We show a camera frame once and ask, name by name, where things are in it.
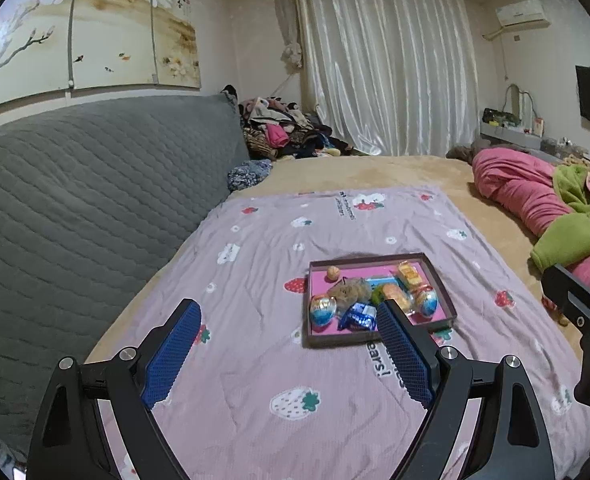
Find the painting panel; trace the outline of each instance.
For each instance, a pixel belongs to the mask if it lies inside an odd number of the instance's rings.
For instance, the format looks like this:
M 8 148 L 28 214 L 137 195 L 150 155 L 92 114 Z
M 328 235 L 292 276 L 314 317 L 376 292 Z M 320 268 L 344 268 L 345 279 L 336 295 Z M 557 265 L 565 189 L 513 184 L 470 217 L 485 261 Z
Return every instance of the painting panel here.
M 68 87 L 72 0 L 4 0 L 0 6 L 0 104 Z
M 150 0 L 75 0 L 75 88 L 156 82 Z
M 159 83 L 200 88 L 190 0 L 153 0 L 153 35 Z

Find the metal screw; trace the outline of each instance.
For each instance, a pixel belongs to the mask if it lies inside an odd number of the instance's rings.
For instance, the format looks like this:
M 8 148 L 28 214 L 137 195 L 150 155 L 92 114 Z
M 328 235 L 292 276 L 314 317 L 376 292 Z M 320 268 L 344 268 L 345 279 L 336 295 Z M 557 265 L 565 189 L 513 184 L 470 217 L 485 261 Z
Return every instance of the metal screw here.
M 444 346 L 440 353 L 444 359 L 454 359 L 459 355 L 459 352 L 457 352 L 452 346 Z
M 506 356 L 506 364 L 510 368 L 519 368 L 521 366 L 521 361 L 520 361 L 520 358 L 518 358 L 514 355 L 507 355 Z
M 120 359 L 122 361 L 131 361 L 135 358 L 136 355 L 137 355 L 137 350 L 135 350 L 132 346 L 129 346 L 127 348 L 124 348 L 120 352 Z
M 73 365 L 73 360 L 70 357 L 64 357 L 60 362 L 59 362 L 59 367 L 62 370 L 68 370 L 72 365 Z

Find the tan mattress cover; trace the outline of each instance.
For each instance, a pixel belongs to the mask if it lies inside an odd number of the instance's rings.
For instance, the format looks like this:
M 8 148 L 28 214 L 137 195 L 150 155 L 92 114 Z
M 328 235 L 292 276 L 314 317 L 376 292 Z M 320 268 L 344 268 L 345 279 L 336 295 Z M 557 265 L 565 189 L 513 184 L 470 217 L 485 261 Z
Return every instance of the tan mattress cover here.
M 270 176 L 261 184 L 233 195 L 262 196 L 426 183 L 441 187 L 539 301 L 539 271 L 528 259 L 536 238 L 517 217 L 479 195 L 473 183 L 470 166 L 460 160 L 436 156 L 342 156 L 279 161 L 275 163 Z M 179 249 L 173 260 L 182 253 L 182 249 L 183 247 Z M 159 270 L 124 309 L 97 343 L 88 357 L 88 362 L 112 357 L 114 345 L 121 333 L 167 267 L 168 265 Z M 543 307 L 541 314 L 547 315 Z M 580 332 L 572 325 L 565 328 L 558 325 L 558 328 L 579 356 Z

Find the blue gripper pad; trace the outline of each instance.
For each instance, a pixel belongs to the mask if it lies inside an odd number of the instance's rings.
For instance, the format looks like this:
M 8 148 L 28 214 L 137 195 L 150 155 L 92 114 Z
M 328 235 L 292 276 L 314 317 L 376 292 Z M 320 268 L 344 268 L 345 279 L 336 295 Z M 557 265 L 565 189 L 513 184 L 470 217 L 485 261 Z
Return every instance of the blue gripper pad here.
M 377 330 L 411 399 L 429 410 L 435 400 L 430 371 L 385 303 L 377 306 Z
M 156 402 L 168 396 L 200 327 L 200 306 L 191 301 L 148 365 L 141 400 L 149 410 L 153 409 Z

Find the wall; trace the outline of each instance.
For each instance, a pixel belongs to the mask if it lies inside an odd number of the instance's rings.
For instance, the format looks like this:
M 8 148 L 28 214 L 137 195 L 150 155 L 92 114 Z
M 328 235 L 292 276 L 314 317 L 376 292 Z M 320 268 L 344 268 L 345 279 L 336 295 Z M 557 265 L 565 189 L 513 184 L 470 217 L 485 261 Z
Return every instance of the wall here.
M 521 0 L 493 0 L 496 7 Z M 546 121 L 546 135 L 567 137 L 590 149 L 590 123 L 582 120 L 575 65 L 590 66 L 590 17 L 578 0 L 540 0 L 550 27 L 503 34 L 493 41 L 497 66 L 499 106 L 505 89 L 516 83 L 529 91 L 537 113 Z M 499 28 L 495 19 L 494 28 Z M 519 35 L 521 41 L 514 41 Z M 504 81 L 502 45 L 508 81 Z
M 201 90 L 142 85 L 119 89 L 51 92 L 1 104 L 0 124 L 89 101 L 142 95 L 210 95 L 219 92 L 227 84 L 238 86 L 228 0 L 190 0 L 190 3 L 192 22 L 197 34 Z
M 482 36 L 493 30 L 497 30 L 497 18 L 494 10 L 481 6 L 470 0 L 464 0 L 470 31 L 473 35 L 475 47 L 475 61 L 477 65 L 478 108 L 481 114 L 485 108 L 497 108 L 502 103 L 498 102 L 497 87 L 499 86 L 495 52 L 492 44 Z
M 228 0 L 241 100 L 270 96 L 288 78 L 281 60 L 284 40 L 275 14 L 274 0 Z M 278 92 L 285 102 L 301 103 L 300 75 L 293 75 Z

